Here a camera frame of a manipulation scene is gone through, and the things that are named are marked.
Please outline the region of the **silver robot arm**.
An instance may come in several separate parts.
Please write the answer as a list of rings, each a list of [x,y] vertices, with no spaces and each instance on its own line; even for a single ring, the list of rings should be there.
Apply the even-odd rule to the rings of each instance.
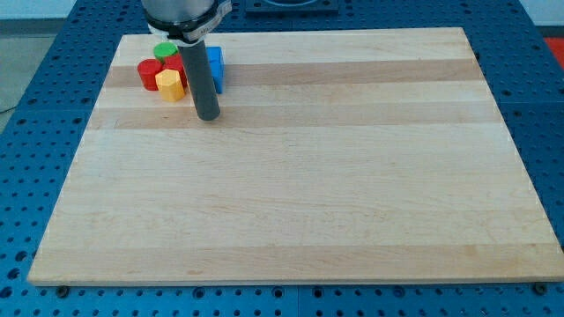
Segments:
[[[204,37],[231,10],[218,0],[142,0],[150,31],[179,50],[197,116],[212,121],[220,114]]]

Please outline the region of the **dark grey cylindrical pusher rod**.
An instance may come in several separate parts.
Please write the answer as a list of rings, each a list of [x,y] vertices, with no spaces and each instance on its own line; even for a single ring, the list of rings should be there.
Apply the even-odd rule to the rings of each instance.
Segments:
[[[203,121],[217,119],[220,107],[204,42],[178,47],[178,50],[198,118]]]

